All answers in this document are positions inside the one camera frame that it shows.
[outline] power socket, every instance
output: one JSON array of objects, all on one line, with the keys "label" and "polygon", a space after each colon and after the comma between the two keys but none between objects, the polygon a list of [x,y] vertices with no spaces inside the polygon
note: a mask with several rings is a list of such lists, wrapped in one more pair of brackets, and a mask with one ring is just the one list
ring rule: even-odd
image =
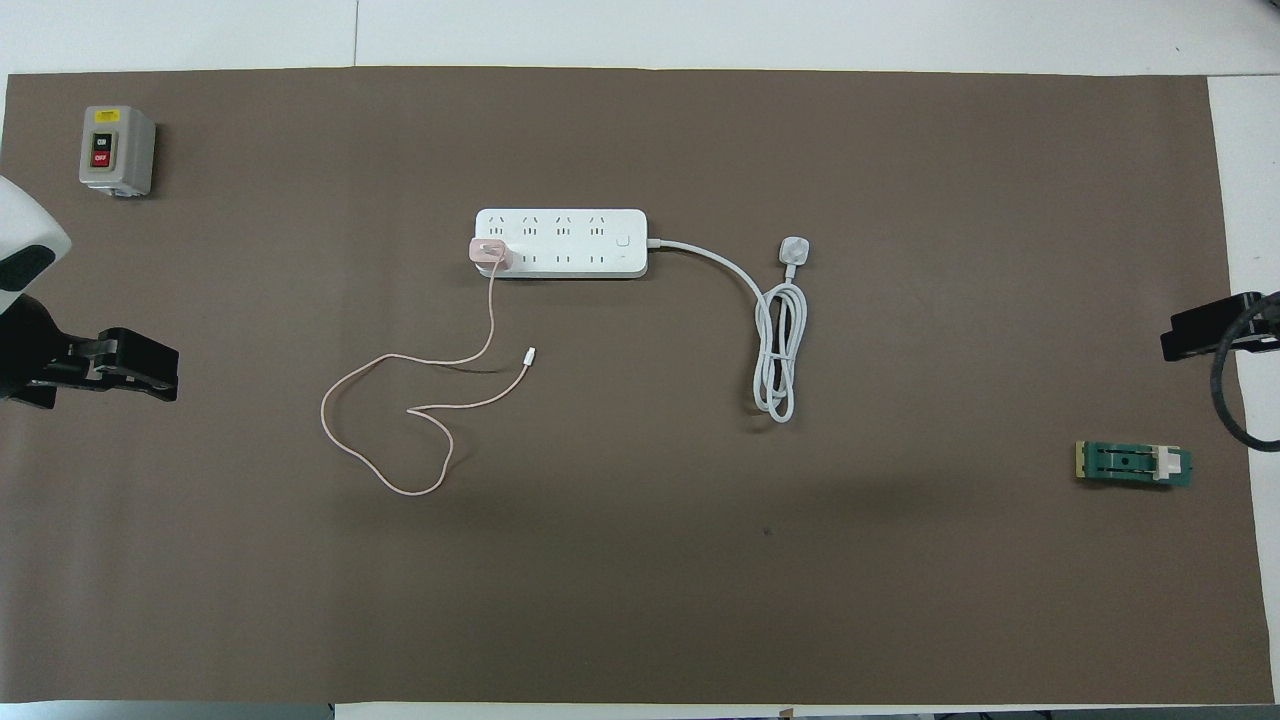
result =
[{"label": "power socket", "polygon": [[499,279],[639,278],[649,269],[649,222],[640,210],[492,208],[476,214],[475,237],[507,245],[511,266],[497,270]]}]

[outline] pink cable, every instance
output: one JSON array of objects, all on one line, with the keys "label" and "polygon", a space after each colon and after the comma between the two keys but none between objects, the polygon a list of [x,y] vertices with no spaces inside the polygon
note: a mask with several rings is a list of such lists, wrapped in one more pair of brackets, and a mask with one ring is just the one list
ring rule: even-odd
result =
[{"label": "pink cable", "polygon": [[338,382],[333,383],[333,386],[329,387],[328,391],[325,391],[324,397],[320,400],[320,427],[324,429],[324,434],[325,434],[325,437],[329,438],[329,442],[332,442],[335,446],[338,446],[338,448],[342,450],[343,452],[346,452],[347,455],[351,455],[356,460],[360,460],[361,462],[364,462],[366,468],[369,468],[370,470],[372,470],[374,475],[378,475],[378,479],[381,480],[384,486],[387,486],[389,489],[392,489],[392,491],[394,491],[394,492],[397,492],[399,495],[408,496],[408,497],[417,497],[417,496],[421,496],[421,495],[426,495],[426,493],[429,493],[429,492],[439,488],[442,484],[444,484],[444,477],[449,471],[449,459],[453,457],[453,433],[449,432],[449,428],[444,427],[444,423],[436,420],[435,418],[433,418],[431,415],[426,414],[425,411],[426,410],[468,410],[471,407],[481,407],[484,405],[489,405],[490,402],[497,402],[497,401],[502,400],[503,397],[507,396],[507,393],[509,393],[511,391],[516,389],[516,386],[520,384],[520,380],[525,379],[525,373],[529,372],[529,366],[532,365],[532,363],[534,363],[534,348],[530,347],[529,352],[525,354],[525,364],[520,369],[520,374],[516,375],[516,379],[509,386],[507,386],[507,389],[499,392],[498,395],[490,397],[489,400],[481,400],[480,402],[471,402],[471,404],[467,404],[467,405],[419,405],[416,407],[410,407],[408,410],[406,410],[406,413],[408,413],[410,415],[416,415],[419,418],[424,418],[426,420],[430,420],[435,427],[440,428],[440,430],[444,432],[444,437],[449,441],[449,451],[444,455],[444,464],[440,465],[440,477],[436,478],[435,483],[431,484],[431,487],[429,487],[426,489],[407,491],[407,489],[403,489],[401,487],[397,487],[394,483],[392,483],[390,480],[387,479],[387,475],[384,475],[381,473],[381,470],[378,469],[378,465],[374,465],[372,460],[370,460],[369,457],[366,457],[365,455],[362,455],[357,450],[352,448],[351,446],[348,446],[348,445],[343,443],[342,441],[339,441],[334,436],[333,430],[329,428],[329,414],[328,414],[329,398],[333,396],[333,393],[339,387],[342,387],[343,384],[346,384],[348,380],[351,380],[353,378],[357,378],[357,377],[367,373],[369,370],[371,370],[375,366],[378,366],[379,364],[381,364],[384,360],[408,360],[410,363],[417,363],[420,365],[461,365],[463,363],[470,363],[472,360],[477,360],[481,355],[485,354],[485,351],[489,350],[489,345],[493,342],[493,331],[494,331],[494,318],[493,318],[493,282],[494,282],[494,278],[498,277],[498,264],[499,263],[494,263],[493,272],[489,273],[489,292],[488,292],[488,302],[489,302],[489,337],[485,338],[484,346],[480,348],[479,352],[476,352],[475,355],[471,355],[470,357],[463,357],[461,360],[424,360],[421,357],[413,357],[412,355],[401,355],[398,352],[388,352],[385,355],[379,355],[378,357],[374,357],[369,363],[365,363],[364,365],[361,365],[361,366],[356,368],[355,370],[347,373]]}]

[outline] charging cable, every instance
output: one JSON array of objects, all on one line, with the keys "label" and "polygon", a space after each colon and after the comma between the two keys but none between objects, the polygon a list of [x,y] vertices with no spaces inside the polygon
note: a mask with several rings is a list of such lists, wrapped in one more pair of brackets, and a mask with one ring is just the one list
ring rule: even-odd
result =
[{"label": "charging cable", "polygon": [[320,400],[320,427],[324,429],[324,434],[329,438],[329,442],[338,446],[338,448],[346,452],[347,455],[351,455],[356,460],[364,462],[366,468],[372,470],[374,475],[378,475],[378,479],[381,480],[384,486],[403,496],[416,497],[435,491],[442,484],[444,484],[444,477],[449,471],[449,460],[453,457],[453,433],[449,432],[449,428],[447,428],[444,423],[442,423],[440,420],[435,419],[431,414],[429,414],[428,410],[470,410],[472,407],[481,407],[484,405],[489,405],[490,402],[497,402],[502,400],[503,397],[507,396],[507,393],[516,389],[516,386],[520,384],[520,380],[525,379],[525,374],[529,372],[529,368],[534,364],[534,348],[530,347],[529,351],[525,352],[525,363],[520,368],[520,374],[516,375],[516,379],[512,380],[509,386],[507,386],[507,389],[499,392],[498,395],[490,397],[489,400],[481,400],[479,402],[468,402],[466,405],[419,405],[416,407],[410,407],[406,410],[406,413],[408,413],[410,415],[422,418],[424,420],[429,420],[436,428],[440,428],[440,432],[443,432],[444,437],[449,441],[449,451],[444,455],[444,462],[440,465],[440,477],[436,478],[435,483],[426,489],[407,491],[404,488],[396,486],[396,483],[387,479],[387,475],[384,475],[383,471],[378,469],[378,465],[374,465],[372,460],[362,455],[360,451],[353,450],[351,446],[339,441],[337,436],[334,436],[333,429],[329,427],[329,413],[328,413],[329,398],[333,397],[333,393],[337,392],[338,388],[346,384],[348,380],[358,378],[360,375],[367,373],[369,370],[372,370],[379,364],[387,360],[408,360],[410,363],[417,363],[420,365],[462,365],[472,360],[479,360],[480,356],[489,350],[489,345],[493,342],[493,331],[494,331],[493,281],[494,278],[498,277],[497,270],[503,265],[503,263],[507,263],[508,259],[507,259],[507,247],[500,241],[484,241],[484,242],[486,245],[477,249],[476,241],[472,241],[471,256],[472,259],[476,259],[479,254],[479,256],[485,263],[493,263],[493,272],[489,274],[489,293],[488,293],[489,337],[485,338],[484,346],[475,355],[463,357],[461,360],[424,360],[421,357],[413,357],[411,355],[401,355],[398,352],[388,352],[385,355],[379,355],[378,357],[374,357],[369,363],[365,363],[364,365],[347,373],[338,382],[333,383],[333,386],[324,393],[324,397]]}]

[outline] black cable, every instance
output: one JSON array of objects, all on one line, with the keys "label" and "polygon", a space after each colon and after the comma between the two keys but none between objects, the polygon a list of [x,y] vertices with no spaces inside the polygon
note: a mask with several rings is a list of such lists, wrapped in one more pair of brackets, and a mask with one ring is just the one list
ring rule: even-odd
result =
[{"label": "black cable", "polygon": [[1213,397],[1213,410],[1217,411],[1217,416],[1226,425],[1226,432],[1231,433],[1231,437],[1243,442],[1244,445],[1252,447],[1253,450],[1261,450],[1262,452],[1280,452],[1280,439],[1265,441],[1251,436],[1235,418],[1231,416],[1231,410],[1226,406],[1226,398],[1222,397],[1222,368],[1226,365],[1226,355],[1231,351],[1231,345],[1240,338],[1244,333],[1244,328],[1249,324],[1249,320],[1254,315],[1262,313],[1263,310],[1280,306],[1280,292],[1272,292],[1271,295],[1258,300],[1253,305],[1240,313],[1235,320],[1228,325],[1226,332],[1222,333],[1222,340],[1217,343],[1217,351],[1213,352],[1213,368],[1210,369],[1208,374],[1208,392]]}]

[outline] gray switch box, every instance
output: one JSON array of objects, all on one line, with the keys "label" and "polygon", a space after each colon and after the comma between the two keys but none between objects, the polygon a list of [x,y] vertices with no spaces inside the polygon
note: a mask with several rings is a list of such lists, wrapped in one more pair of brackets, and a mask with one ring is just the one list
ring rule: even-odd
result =
[{"label": "gray switch box", "polygon": [[81,137],[81,182],[116,197],[151,192],[156,124],[127,105],[95,105],[84,110]]}]

